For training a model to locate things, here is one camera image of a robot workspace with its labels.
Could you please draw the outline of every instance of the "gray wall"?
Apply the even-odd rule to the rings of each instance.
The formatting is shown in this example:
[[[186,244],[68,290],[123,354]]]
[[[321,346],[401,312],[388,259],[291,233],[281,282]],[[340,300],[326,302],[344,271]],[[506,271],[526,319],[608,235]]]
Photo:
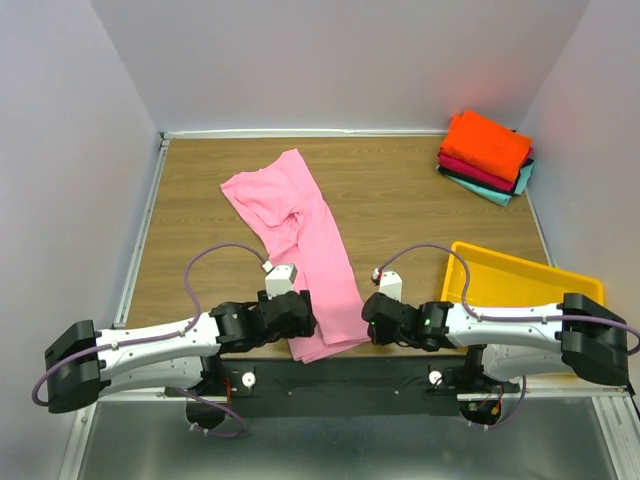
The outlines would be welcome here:
[[[44,349],[114,315],[157,130],[88,1],[0,4],[0,478],[57,478]],[[46,389],[41,396],[46,396]]]
[[[162,131],[517,127],[587,0],[92,0]]]
[[[532,136],[531,195],[560,267],[602,279],[640,327],[640,3],[594,0],[520,130]],[[633,359],[640,386],[640,361]]]

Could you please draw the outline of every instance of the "orange cloth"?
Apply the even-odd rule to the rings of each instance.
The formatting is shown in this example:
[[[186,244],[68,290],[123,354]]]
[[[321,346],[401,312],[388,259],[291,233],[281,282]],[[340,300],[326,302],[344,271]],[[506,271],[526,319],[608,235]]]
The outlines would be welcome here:
[[[532,140],[467,110],[451,119],[442,153],[515,182]]]

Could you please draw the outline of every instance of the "wooden table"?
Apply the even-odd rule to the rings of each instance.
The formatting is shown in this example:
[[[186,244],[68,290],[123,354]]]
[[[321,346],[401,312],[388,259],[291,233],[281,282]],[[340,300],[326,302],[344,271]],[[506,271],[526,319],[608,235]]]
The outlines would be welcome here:
[[[456,240],[546,263],[525,196],[500,207],[435,171],[442,137],[269,138],[171,140],[133,293],[127,327],[172,322],[193,314],[182,273],[188,260],[219,242],[245,242],[264,251],[236,214],[220,184],[257,170],[298,148],[342,234],[363,299],[369,278],[398,250],[416,242]],[[411,252],[393,265],[403,277],[405,302],[439,299],[446,254]],[[191,283],[203,309],[250,301],[264,288],[251,254],[225,249],[202,258]],[[361,345],[342,355],[420,353]],[[289,356],[285,341],[244,356]]]

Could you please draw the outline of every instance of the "yellow container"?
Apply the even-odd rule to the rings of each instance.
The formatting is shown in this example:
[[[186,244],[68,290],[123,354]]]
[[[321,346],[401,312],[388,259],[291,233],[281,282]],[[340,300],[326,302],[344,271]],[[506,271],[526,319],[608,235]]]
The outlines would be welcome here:
[[[469,243],[455,242],[454,252],[469,263],[468,300],[479,307],[528,307],[561,302],[565,293],[582,293],[604,305],[599,280],[495,252]],[[460,302],[464,268],[449,255],[441,300]]]

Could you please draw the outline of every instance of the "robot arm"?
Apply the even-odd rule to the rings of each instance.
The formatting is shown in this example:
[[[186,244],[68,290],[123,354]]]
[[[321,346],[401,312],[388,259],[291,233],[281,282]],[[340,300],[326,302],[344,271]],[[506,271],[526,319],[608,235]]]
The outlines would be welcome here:
[[[629,381],[623,330],[579,321],[546,321],[547,317],[578,314],[626,323],[583,295],[565,294],[560,304],[527,308],[476,307],[477,318],[462,304],[427,302],[414,308],[402,303],[402,280],[395,272],[383,273],[379,285],[362,312],[374,344],[400,343],[426,351],[472,347],[466,371],[445,374],[445,386],[449,383],[472,390],[470,384],[477,385],[478,377],[490,384],[565,371],[603,385],[626,385]],[[538,318],[509,322],[482,320],[482,316]]]
[[[316,325],[310,295],[293,290],[295,276],[295,266],[276,266],[256,302],[225,302],[202,313],[192,329],[186,329],[192,318],[133,330],[96,331],[91,320],[75,323],[45,352],[48,369],[86,348],[111,348],[81,357],[48,378],[49,411],[77,410],[123,390],[192,388],[207,373],[210,362],[204,359],[247,352],[280,338],[310,337]],[[181,329],[180,336],[151,340]],[[135,339],[150,341],[121,345]]]

